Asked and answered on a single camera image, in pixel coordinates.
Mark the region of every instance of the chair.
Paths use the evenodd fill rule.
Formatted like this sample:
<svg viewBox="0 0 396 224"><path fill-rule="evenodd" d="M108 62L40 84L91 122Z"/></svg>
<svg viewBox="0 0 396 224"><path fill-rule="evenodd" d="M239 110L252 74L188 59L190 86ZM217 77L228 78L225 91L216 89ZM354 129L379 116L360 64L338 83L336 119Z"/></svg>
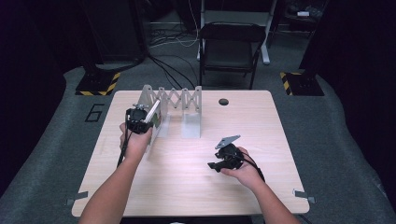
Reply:
<svg viewBox="0 0 396 224"><path fill-rule="evenodd" d="M251 23L210 22L200 32L200 76L207 71L251 73L253 87L265 27Z"/></svg>

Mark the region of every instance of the black curtain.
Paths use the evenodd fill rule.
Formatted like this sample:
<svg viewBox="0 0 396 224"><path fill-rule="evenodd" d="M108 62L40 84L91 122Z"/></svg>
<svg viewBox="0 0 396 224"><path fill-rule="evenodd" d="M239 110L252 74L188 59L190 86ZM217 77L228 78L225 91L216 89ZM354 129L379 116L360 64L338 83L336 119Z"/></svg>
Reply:
<svg viewBox="0 0 396 224"><path fill-rule="evenodd" d="M334 88L350 133L396 208L394 8L391 0L330 0L301 67L313 64Z"/></svg>
<svg viewBox="0 0 396 224"><path fill-rule="evenodd" d="M64 13L77 18L85 50L94 62L101 60L78 0L3 0L0 8L1 118L6 124L0 157L3 194L61 102L64 73L81 66L64 26Z"/></svg>

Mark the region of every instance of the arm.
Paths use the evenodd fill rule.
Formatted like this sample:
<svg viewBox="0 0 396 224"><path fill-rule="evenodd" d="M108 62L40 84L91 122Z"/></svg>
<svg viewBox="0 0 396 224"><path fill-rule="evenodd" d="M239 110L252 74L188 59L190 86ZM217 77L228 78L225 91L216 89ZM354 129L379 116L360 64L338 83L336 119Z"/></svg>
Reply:
<svg viewBox="0 0 396 224"><path fill-rule="evenodd" d="M244 148L239 147L239 149L248 154ZM289 209L276 197L268 185L262 181L259 173L252 165L244 162L237 170L223 168L221 172L225 175L237 178L242 185L254 193L259 201L265 223L300 223Z"/></svg>
<svg viewBox="0 0 396 224"><path fill-rule="evenodd" d="M120 137L122 146L125 140L125 124L121 124L120 129L122 130ZM131 134L124 161L92 195L82 212L79 223L120 223L128 202L134 174L143 158L151 134L151 128L144 134Z"/></svg>

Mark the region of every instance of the hazard tape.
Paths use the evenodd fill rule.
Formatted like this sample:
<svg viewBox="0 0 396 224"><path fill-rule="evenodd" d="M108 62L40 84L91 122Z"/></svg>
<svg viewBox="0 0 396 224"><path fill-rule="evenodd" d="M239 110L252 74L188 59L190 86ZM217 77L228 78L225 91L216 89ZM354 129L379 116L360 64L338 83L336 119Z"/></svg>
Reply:
<svg viewBox="0 0 396 224"><path fill-rule="evenodd" d="M284 73L284 72L280 73L280 77L282 78L283 87L285 88L286 94L293 95L293 92L291 91L288 79L286 78L286 74L300 75L301 73Z"/></svg>
<svg viewBox="0 0 396 224"><path fill-rule="evenodd" d="M116 88L117 81L119 80L120 73L114 75L111 84L108 86L107 91L76 91L76 95L109 95Z"/></svg>

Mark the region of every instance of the forearm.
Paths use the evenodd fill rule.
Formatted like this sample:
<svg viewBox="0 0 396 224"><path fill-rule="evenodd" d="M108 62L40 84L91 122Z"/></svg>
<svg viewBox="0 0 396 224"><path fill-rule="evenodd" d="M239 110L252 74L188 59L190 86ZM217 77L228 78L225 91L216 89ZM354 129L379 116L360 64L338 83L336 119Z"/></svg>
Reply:
<svg viewBox="0 0 396 224"><path fill-rule="evenodd" d="M120 223L139 161L125 160L92 195L79 223Z"/></svg>
<svg viewBox="0 0 396 224"><path fill-rule="evenodd" d="M261 182L251 190L259 202L265 223L300 223L266 183Z"/></svg>

